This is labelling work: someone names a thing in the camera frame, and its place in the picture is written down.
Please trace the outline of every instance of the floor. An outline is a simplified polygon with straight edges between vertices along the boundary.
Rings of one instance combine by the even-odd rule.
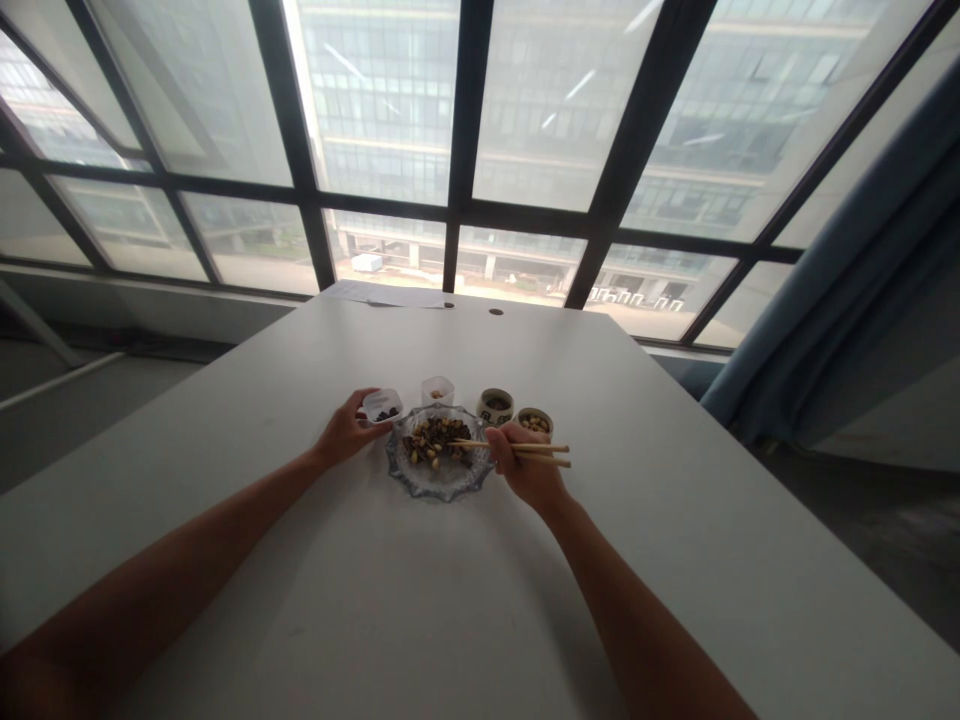
[[[84,360],[104,354],[78,353]],[[190,362],[125,357],[0,412],[0,495],[202,368]],[[0,400],[65,372],[43,345],[0,340]]]
[[[0,413],[0,494],[202,367],[126,357]],[[0,400],[63,372],[43,346],[0,340]],[[783,446],[757,458],[960,652],[960,479]]]
[[[786,447],[757,459],[960,653],[960,478]]]

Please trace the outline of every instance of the forearm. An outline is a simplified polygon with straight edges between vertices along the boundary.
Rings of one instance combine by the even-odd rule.
[[[94,584],[0,663],[42,659],[103,704],[210,604],[324,468],[318,456],[301,456],[210,508]]]
[[[564,491],[539,512],[573,570],[632,716],[754,718],[579,503]]]

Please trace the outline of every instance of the hand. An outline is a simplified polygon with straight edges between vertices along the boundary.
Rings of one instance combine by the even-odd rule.
[[[329,470],[349,460],[365,445],[393,429],[392,422],[360,427],[360,421],[367,419],[367,414],[360,409],[363,399],[379,389],[354,390],[347,401],[333,413],[317,444],[308,451],[311,459],[318,462],[323,470]]]
[[[510,443],[550,444],[550,436],[526,430],[516,423],[500,429],[487,428],[490,455],[497,463],[497,475],[507,478],[510,489],[538,513],[566,497],[567,490],[556,465],[522,460],[513,454]]]

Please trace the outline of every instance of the glass window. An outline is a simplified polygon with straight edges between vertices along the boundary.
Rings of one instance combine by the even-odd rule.
[[[284,10],[320,187],[445,205],[459,0]]]
[[[90,265],[23,175],[0,170],[0,255]]]
[[[323,217],[337,280],[443,287],[443,223],[346,210]]]
[[[225,283],[320,292],[296,206],[197,193],[183,199]]]
[[[247,3],[89,4],[167,167],[291,184]]]
[[[739,347],[791,272],[793,265],[771,262],[754,265],[695,342],[700,345]]]
[[[47,82],[20,48],[0,32],[0,96],[51,160],[130,168],[93,126]]]
[[[883,107],[833,166],[813,195],[777,236],[774,245],[808,248],[857,187],[874,161],[910,119],[944,73],[960,56],[960,13],[953,16],[937,40],[897,85]]]
[[[717,3],[622,226],[755,240],[929,5]]]
[[[630,335],[679,340],[737,261],[614,243],[584,310],[606,313]]]
[[[497,0],[473,194],[585,211],[660,0]]]
[[[585,240],[461,226],[455,292],[563,307]]]
[[[64,0],[0,0],[0,10],[123,147],[139,148],[83,33]]]
[[[206,281],[163,191],[76,178],[54,178],[118,270]]]

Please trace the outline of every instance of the window frame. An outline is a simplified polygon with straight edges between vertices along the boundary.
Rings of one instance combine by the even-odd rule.
[[[859,133],[880,109],[900,81],[960,7],[960,0],[934,0],[906,40],[894,53],[854,110],[841,124],[823,151],[787,196],[752,243],[674,235],[620,227],[641,174],[653,152],[674,98],[680,89],[700,39],[716,5],[715,0],[665,0],[660,8],[647,52],[629,94],[613,145],[605,160],[596,192],[586,212],[513,205],[473,197],[480,116],[486,79],[487,55],[493,22],[493,0],[461,3],[456,87],[452,102],[453,128],[449,187],[446,205],[344,195],[319,189],[313,168],[308,126],[283,13],[283,0],[249,0],[271,100],[276,111],[292,187],[200,177],[171,172],[162,162],[155,139],[126,86],[93,14],[84,0],[65,0],[84,39],[116,96],[142,150],[124,148],[116,142],[96,114],[44,61],[44,58],[0,13],[0,30],[24,52],[50,84],[74,106],[98,134],[121,156],[145,160],[153,172],[95,167],[49,160],[31,141],[26,129],[0,101],[0,167],[17,170],[51,210],[68,235],[90,261],[90,268],[0,256],[0,262],[87,272],[109,277],[149,280],[153,283],[194,288],[219,288],[246,295],[306,300],[297,293],[233,286],[224,283],[216,263],[197,230],[181,193],[201,193],[245,200],[296,206],[306,232],[307,244],[321,292],[336,281],[330,243],[323,221],[324,210],[345,210],[446,225],[443,290],[454,292],[460,228],[462,225],[554,235],[586,241],[564,307],[582,310],[601,266],[614,243],[666,251],[730,257],[736,265],[720,283],[678,341],[638,337],[644,344],[685,347],[729,354],[729,348],[697,343],[701,331],[714,318],[758,262],[795,264],[804,250],[774,246],[790,220],[810,198]],[[118,270],[100,248],[95,235],[64,201],[51,178],[88,180],[158,188],[166,196],[177,220],[207,277],[206,282],[178,280]]]

